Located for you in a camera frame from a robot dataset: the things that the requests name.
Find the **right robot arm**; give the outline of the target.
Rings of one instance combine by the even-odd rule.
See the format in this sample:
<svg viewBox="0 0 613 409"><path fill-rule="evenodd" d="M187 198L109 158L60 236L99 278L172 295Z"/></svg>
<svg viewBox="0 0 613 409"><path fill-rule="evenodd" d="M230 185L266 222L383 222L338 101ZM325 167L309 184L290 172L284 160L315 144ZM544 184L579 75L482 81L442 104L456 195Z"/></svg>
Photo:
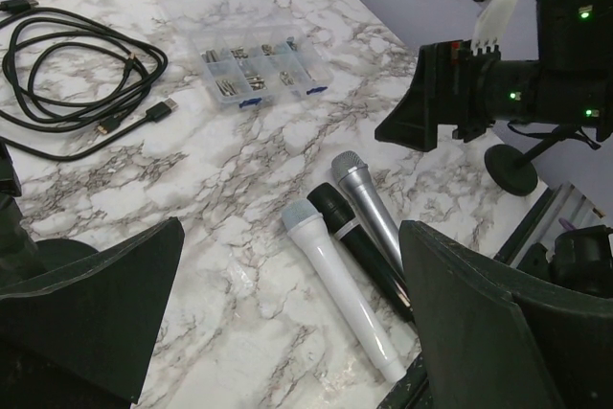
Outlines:
<svg viewBox="0 0 613 409"><path fill-rule="evenodd" d="M504 60L497 44L423 45L411 85L375 139L436 148L438 128L468 143L497 121L612 133L612 0L535 0L538 58Z"/></svg>

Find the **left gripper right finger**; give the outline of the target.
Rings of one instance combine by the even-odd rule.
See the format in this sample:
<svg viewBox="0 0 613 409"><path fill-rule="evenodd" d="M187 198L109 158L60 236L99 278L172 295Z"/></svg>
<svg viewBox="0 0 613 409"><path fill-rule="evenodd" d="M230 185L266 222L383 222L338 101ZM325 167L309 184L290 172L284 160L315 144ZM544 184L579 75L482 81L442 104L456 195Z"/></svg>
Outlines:
<svg viewBox="0 0 613 409"><path fill-rule="evenodd" d="M437 408L612 404L611 229L567 232L539 278L429 225L399 242Z"/></svg>

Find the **white microphone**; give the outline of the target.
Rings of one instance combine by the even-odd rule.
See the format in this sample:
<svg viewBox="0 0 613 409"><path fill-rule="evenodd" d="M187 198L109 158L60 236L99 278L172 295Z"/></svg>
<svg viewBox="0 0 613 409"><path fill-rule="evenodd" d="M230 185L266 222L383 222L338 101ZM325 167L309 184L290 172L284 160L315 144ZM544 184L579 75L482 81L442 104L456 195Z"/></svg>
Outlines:
<svg viewBox="0 0 613 409"><path fill-rule="evenodd" d="M334 247L322 215L308 200L299 199L284 207L282 220L373 365L388 382L401 380L406 369L397 350Z"/></svg>

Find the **black microphone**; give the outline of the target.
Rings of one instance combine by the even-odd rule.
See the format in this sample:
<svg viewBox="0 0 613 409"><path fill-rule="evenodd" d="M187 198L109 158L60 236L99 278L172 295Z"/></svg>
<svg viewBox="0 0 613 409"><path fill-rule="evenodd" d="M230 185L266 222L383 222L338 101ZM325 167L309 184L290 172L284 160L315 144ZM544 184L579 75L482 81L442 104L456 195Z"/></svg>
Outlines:
<svg viewBox="0 0 613 409"><path fill-rule="evenodd" d="M349 201L328 182L315 187L307 199L322 215L329 232L345 246L396 314L405 322L413 322L414 313L405 281L362 227Z"/></svg>

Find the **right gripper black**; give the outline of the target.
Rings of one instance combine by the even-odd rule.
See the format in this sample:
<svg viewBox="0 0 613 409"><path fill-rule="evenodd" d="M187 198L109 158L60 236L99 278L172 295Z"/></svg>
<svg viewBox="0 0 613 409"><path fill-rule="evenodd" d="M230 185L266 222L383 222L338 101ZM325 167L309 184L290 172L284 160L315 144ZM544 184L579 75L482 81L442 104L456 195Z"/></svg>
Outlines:
<svg viewBox="0 0 613 409"><path fill-rule="evenodd" d="M439 124L454 125L452 138L464 143L482 136L492 119L478 93L485 72L500 58L497 45L474 55L470 40L421 46L411 85L375 129L375 139L428 152L437 146Z"/></svg>

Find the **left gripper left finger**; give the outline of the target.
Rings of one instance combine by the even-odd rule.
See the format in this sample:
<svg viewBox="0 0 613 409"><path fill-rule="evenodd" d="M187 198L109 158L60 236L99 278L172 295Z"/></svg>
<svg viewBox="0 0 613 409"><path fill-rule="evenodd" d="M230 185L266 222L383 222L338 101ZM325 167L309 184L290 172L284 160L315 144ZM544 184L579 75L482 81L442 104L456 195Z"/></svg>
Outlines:
<svg viewBox="0 0 613 409"><path fill-rule="evenodd" d="M137 403L184 239L171 217L104 251L41 242L45 273L1 283L2 403Z"/></svg>

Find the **grey microphone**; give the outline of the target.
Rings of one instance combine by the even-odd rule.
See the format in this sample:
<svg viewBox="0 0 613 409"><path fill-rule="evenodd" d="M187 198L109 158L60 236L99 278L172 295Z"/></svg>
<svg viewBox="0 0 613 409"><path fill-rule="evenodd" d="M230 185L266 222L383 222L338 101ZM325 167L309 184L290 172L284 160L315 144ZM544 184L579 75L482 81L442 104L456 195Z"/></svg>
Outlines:
<svg viewBox="0 0 613 409"><path fill-rule="evenodd" d="M399 229L375 188L368 165L356 152L346 150L331 161L331 172L337 185L357 208L388 261L399 275L403 275Z"/></svg>

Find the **black round-base mic stand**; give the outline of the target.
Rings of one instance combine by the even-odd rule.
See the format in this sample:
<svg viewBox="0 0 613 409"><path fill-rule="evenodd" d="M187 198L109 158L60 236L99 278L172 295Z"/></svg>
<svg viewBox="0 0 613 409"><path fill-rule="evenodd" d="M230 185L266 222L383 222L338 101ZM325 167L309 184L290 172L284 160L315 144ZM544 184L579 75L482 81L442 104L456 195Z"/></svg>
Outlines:
<svg viewBox="0 0 613 409"><path fill-rule="evenodd" d="M22 194L11 156L1 143L1 287L17 284L97 253L71 239L35 242L22 227L15 199Z"/></svg>

